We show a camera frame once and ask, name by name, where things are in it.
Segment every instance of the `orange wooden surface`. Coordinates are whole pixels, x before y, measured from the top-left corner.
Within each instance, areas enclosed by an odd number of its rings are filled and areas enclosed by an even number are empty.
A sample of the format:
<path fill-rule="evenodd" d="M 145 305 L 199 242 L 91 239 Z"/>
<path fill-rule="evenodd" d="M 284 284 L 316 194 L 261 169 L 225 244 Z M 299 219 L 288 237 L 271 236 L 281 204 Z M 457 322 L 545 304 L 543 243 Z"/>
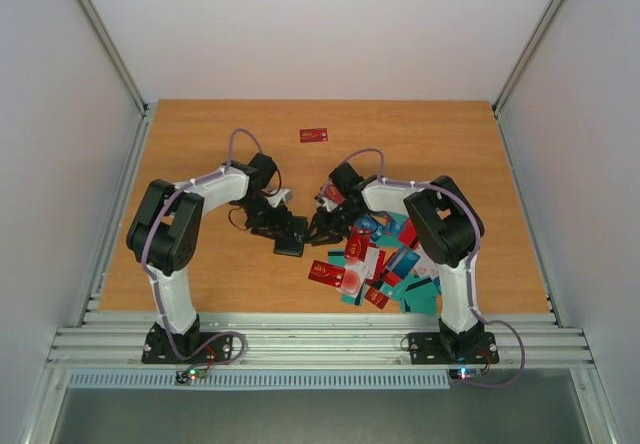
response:
<path fill-rule="evenodd" d="M 406 180 L 452 176 L 484 221 L 478 258 L 478 300 L 484 312 L 548 312 L 545 293 L 488 102 L 429 101 L 162 101 L 122 224 L 101 310 L 154 309 L 145 275 L 125 246 L 126 230 L 150 181 L 184 181 L 217 168 L 230 132 L 251 130 L 273 157 L 289 207 L 311 218 L 313 197 L 329 172 L 354 150 L 379 147 L 385 175 Z M 326 127 L 329 141 L 299 142 L 299 130 Z M 234 158 L 255 153 L 245 136 Z M 374 174 L 377 156 L 356 157 L 363 176 Z M 228 207 L 209 213 L 189 266 L 199 311 L 398 312 L 391 301 L 379 311 L 340 302 L 336 290 L 307 279 L 313 259 L 327 260 L 338 246 L 307 246 L 304 257 L 272 253 L 273 241 L 234 229 Z M 234 216 L 240 222 L 241 212 Z"/>

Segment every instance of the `card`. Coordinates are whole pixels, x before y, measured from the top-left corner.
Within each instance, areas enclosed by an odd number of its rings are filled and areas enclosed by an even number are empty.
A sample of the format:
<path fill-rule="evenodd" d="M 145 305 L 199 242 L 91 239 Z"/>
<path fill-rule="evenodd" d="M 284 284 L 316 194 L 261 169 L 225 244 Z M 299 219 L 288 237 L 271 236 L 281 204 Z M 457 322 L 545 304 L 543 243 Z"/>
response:
<path fill-rule="evenodd" d="M 411 219 L 404 221 L 402 229 L 398 234 L 398 241 L 411 249 L 415 249 L 420 244 L 418 235 L 416 234 L 416 228 L 413 227 Z"/>
<path fill-rule="evenodd" d="M 351 304 L 352 306 L 362 306 L 362 304 L 364 304 L 366 287 L 367 286 L 361 286 L 360 291 L 356 296 L 349 296 L 347 294 L 342 294 L 342 296 L 340 296 L 340 300 L 345 304 Z"/>
<path fill-rule="evenodd" d="M 436 266 L 436 263 L 427 256 L 424 249 L 422 249 L 422 246 L 418 245 L 418 247 L 414 249 L 414 252 L 418 254 L 420 258 L 418 259 L 418 262 L 416 262 L 416 265 L 413 266 L 413 272 L 420 277 L 430 277 L 431 279 L 438 277 L 438 266 Z"/>
<path fill-rule="evenodd" d="M 371 267 L 369 267 L 368 273 L 367 273 L 367 279 L 365 281 L 366 284 L 368 285 L 373 285 L 374 282 L 379 281 L 380 280 L 380 276 L 382 274 L 382 270 L 384 269 L 384 257 L 386 256 L 386 252 L 383 251 L 382 249 L 378 249 L 378 255 L 377 255 L 377 261 L 375 263 L 375 266 L 373 268 L 373 274 L 371 273 Z"/>
<path fill-rule="evenodd" d="M 430 278 L 409 284 L 402 295 L 403 312 L 417 312 L 433 316 L 436 314 L 436 296 L 438 289 Z"/>
<path fill-rule="evenodd" d="M 352 261 L 344 266 L 344 277 L 338 290 L 348 296 L 357 296 L 367 277 L 367 265 L 362 261 Z"/>
<path fill-rule="evenodd" d="M 325 142 L 329 139 L 326 127 L 300 129 L 300 142 Z"/>
<path fill-rule="evenodd" d="M 382 280 L 391 286 L 395 286 L 407 277 L 420 257 L 408 247 L 401 247 L 394 252 L 384 266 Z"/>
<path fill-rule="evenodd" d="M 369 215 L 360 217 L 353 225 L 356 229 L 369 231 L 370 239 L 376 242 L 384 235 L 384 226 Z"/>
<path fill-rule="evenodd" d="M 380 291 L 376 291 L 373 288 L 369 288 L 364 298 L 376 306 L 378 309 L 384 309 L 384 306 L 389 302 L 389 298 L 382 294 Z"/>
<path fill-rule="evenodd" d="M 345 270 L 322 261 L 313 261 L 309 279 L 339 288 L 344 279 Z"/>
<path fill-rule="evenodd" d="M 347 264 L 355 261 L 364 262 L 369 248 L 369 234 L 359 233 L 357 230 L 351 234 L 344 248 L 344 257 Z"/>
<path fill-rule="evenodd" d="M 340 191 L 338 191 L 338 188 L 335 186 L 335 184 L 333 184 L 331 180 L 329 180 L 329 184 L 327 184 L 327 187 L 324 188 L 324 192 L 322 193 L 322 195 L 334 204 L 340 205 L 344 202 L 343 195 L 340 194 Z"/>

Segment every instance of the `purple cable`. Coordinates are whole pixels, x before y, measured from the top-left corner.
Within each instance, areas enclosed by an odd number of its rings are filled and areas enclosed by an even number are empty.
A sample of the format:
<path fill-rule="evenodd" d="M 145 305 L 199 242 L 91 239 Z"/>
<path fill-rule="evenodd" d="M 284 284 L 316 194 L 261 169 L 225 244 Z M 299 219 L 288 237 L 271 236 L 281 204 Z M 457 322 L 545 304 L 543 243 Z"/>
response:
<path fill-rule="evenodd" d="M 233 141 L 236 138 L 236 134 L 238 133 L 244 133 L 247 136 L 249 136 L 253 142 L 256 143 L 256 146 L 258 148 L 258 152 L 260 154 L 262 154 L 262 146 L 260 145 L 260 143 L 258 142 L 258 139 L 256 139 L 256 136 L 254 136 L 253 134 L 251 134 L 251 132 L 247 131 L 246 129 L 243 129 L 242 127 L 239 127 L 238 129 L 235 129 L 232 133 L 231 136 L 229 136 L 229 150 L 227 151 L 227 162 L 224 166 L 224 170 L 228 171 L 229 168 L 231 167 L 231 159 L 233 158 Z"/>
<path fill-rule="evenodd" d="M 518 368 L 518 371 L 511 379 L 505 382 L 502 382 L 500 384 L 485 384 L 482 382 L 474 382 L 474 381 L 468 381 L 468 380 L 461 380 L 459 382 L 463 384 L 468 384 L 470 386 L 483 387 L 487 389 L 498 389 L 498 388 L 510 386 L 511 384 L 516 382 L 518 379 L 520 379 L 520 377 L 522 376 L 522 371 L 524 370 L 525 360 L 526 360 L 524 342 L 522 342 L 522 337 L 520 337 L 520 334 L 518 333 L 518 331 L 516 331 L 516 329 L 511 324 L 501 319 L 493 319 L 491 321 L 487 321 L 475 309 L 476 306 L 475 306 L 475 303 L 473 302 L 473 282 L 471 280 L 471 263 L 473 261 L 473 258 L 476 256 L 476 254 L 478 254 L 478 250 L 480 249 L 480 239 L 482 238 L 482 236 L 480 235 L 480 226 L 478 225 L 478 221 L 476 220 L 475 216 L 471 212 L 471 209 L 469 209 L 469 206 L 467 206 L 465 202 L 462 199 L 460 199 L 458 196 L 456 196 L 453 192 L 447 189 L 444 189 L 443 187 L 440 187 L 440 186 L 434 186 L 433 184 L 430 184 L 430 183 L 420 182 L 420 183 L 412 184 L 410 182 L 393 181 L 391 179 L 383 179 L 383 183 L 392 185 L 392 186 L 398 186 L 398 187 L 409 187 L 409 188 L 413 187 L 414 189 L 430 189 L 432 191 L 436 191 L 441 194 L 444 194 L 453 202 L 455 202 L 469 218 L 469 221 L 471 222 L 471 227 L 473 227 L 473 233 L 475 235 L 475 243 L 473 246 L 473 250 L 471 251 L 471 253 L 469 254 L 469 256 L 465 261 L 465 267 L 467 271 L 467 276 L 466 276 L 467 277 L 467 299 L 469 301 L 469 309 L 471 310 L 471 313 L 476 317 L 476 319 L 482 322 L 485 326 L 490 326 L 493 324 L 501 324 L 513 333 L 516 340 L 518 341 L 518 345 L 520 346 L 520 367 Z"/>
<path fill-rule="evenodd" d="M 366 147 L 364 149 L 360 149 L 359 151 L 352 152 L 347 157 L 345 157 L 340 164 L 344 164 L 345 162 L 349 162 L 349 160 L 351 158 L 356 157 L 358 154 L 362 154 L 364 152 L 375 152 L 380 156 L 380 164 L 378 165 L 378 174 L 377 174 L 378 181 L 380 181 L 382 179 L 382 174 L 384 173 L 384 153 L 378 148 Z M 327 179 L 327 182 L 325 182 L 324 186 L 322 186 L 322 188 L 320 189 L 320 194 L 321 195 L 327 189 L 327 186 L 329 185 L 330 181 L 331 181 L 330 179 Z"/>

